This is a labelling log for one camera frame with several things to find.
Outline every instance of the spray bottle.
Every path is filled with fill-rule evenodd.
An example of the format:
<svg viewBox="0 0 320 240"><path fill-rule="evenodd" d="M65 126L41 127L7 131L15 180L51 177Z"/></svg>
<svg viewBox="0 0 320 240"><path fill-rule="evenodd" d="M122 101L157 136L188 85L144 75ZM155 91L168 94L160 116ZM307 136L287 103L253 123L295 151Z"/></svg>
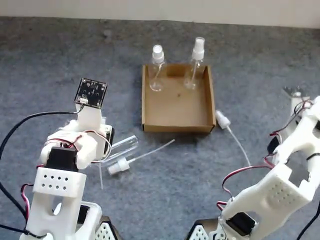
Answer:
<svg viewBox="0 0 320 240"><path fill-rule="evenodd" d="M187 89L195 89L204 74L205 39L197 37L195 39L192 56L184 74L184 86Z"/></svg>
<svg viewBox="0 0 320 240"><path fill-rule="evenodd" d="M162 78L167 75L166 60L161 45L155 45L152 48L151 64L148 66L149 85L150 88L159 92L163 89L164 84Z"/></svg>

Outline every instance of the black and white part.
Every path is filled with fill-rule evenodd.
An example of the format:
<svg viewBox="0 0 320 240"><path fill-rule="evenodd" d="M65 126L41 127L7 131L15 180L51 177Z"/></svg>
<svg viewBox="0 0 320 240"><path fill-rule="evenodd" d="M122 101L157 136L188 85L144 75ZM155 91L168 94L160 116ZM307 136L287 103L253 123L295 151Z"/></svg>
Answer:
<svg viewBox="0 0 320 240"><path fill-rule="evenodd" d="M77 150L78 169L85 169L109 156L115 130L102 117L101 106L106 90L106 83L82 78L74 100L78 117L48 136L40 155L43 164L46 164L52 147L60 146Z"/></svg>
<svg viewBox="0 0 320 240"><path fill-rule="evenodd" d="M33 236L23 233L20 240L37 239L34 236L45 236L45 240L94 240L102 236L97 235L97 229L104 236L109 234L110 240L117 240L107 224L100 224L101 207L82 201L87 176L79 171L107 158L112 149L115 130L106 124L101 112L106 89L106 83L83 78L75 97L77 119L44 143L40 154L43 167L37 168L25 227ZM62 201L52 212L56 197Z"/></svg>
<svg viewBox="0 0 320 240"><path fill-rule="evenodd" d="M271 141L269 155L264 158L267 166L249 166L238 171L267 167L269 172L237 196L232 196L224 188L232 197L227 202L217 203L221 214L215 224L209 227L203 224L209 240L262 240L313 200L320 185L319 121L320 96L311 100L302 94L291 95L291 114L287 124L271 133L276 138ZM306 161L308 174L294 182L293 176L297 173L289 167L288 161L298 151L305 155L303 161ZM189 234L187 240L196 239L191 236Z"/></svg>

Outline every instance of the cardboard tray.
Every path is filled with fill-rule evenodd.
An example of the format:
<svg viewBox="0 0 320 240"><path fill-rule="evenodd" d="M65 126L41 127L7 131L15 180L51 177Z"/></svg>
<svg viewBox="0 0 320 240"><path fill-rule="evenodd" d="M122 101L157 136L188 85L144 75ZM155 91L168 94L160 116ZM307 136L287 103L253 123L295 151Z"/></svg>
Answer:
<svg viewBox="0 0 320 240"><path fill-rule="evenodd" d="M186 64L168 64L164 89L149 87L148 65L142 68L142 128L145 132L210 133L216 125L210 66L195 90L184 87Z"/></svg>

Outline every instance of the gray carpet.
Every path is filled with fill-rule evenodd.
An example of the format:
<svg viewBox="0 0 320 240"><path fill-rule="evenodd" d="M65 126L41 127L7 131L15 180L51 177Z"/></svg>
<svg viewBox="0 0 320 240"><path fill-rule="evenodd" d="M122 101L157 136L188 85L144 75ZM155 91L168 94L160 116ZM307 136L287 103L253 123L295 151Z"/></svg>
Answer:
<svg viewBox="0 0 320 240"><path fill-rule="evenodd" d="M219 214L216 201L228 195L221 181L246 161L232 137L219 128L207 135L144 133L141 129L141 71L154 44L170 63L189 58L202 36L212 66L216 107L254 164L262 163L268 133L289 114L283 86L300 84L320 93L320 32L313 29L185 23L172 21L0 18L0 138L21 118L42 111L73 111L81 77L106 80L103 104L115 140L136 135L138 153L176 142L141 159L118 177L104 172L101 191L96 168L88 168L83 199L101 205L125 240L182 240L196 219ZM45 116L25 123L5 148L0 178L20 200L20 186L32 183L46 137L67 116ZM227 186L233 194L255 184L263 169L239 174ZM270 240L292 240L314 215L319 194L296 212ZM23 217L0 194L0 223L22 228ZM316 239L317 221L303 239ZM19 234L0 229L1 239Z"/></svg>

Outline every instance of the clear plastic tube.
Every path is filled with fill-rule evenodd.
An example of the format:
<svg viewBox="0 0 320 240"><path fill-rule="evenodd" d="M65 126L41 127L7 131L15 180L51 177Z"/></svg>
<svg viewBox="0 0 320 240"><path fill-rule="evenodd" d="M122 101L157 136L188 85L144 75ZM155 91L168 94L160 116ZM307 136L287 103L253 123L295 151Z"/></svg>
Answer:
<svg viewBox="0 0 320 240"><path fill-rule="evenodd" d="M134 150L138 147L138 138L133 135L124 140L118 141L112 145L109 157L100 161L102 167L110 166L118 161L119 157L128 157L132 155Z"/></svg>
<svg viewBox="0 0 320 240"><path fill-rule="evenodd" d="M161 147L158 147L158 148L155 149L155 150L149 151L149 152L144 153L144 154L142 154L142 155L140 155L140 156L137 156L137 157L135 157L135 158L132 158L132 159L130 159L130 160L128 161L128 164L134 162L135 160L144 158L144 157L146 157L146 156L148 156L148 155L150 155L150 154L154 154L155 152L157 152L157 151L165 148L166 146L172 144L174 141L175 141L175 139L172 139L171 141L167 142L166 144L162 145Z"/></svg>

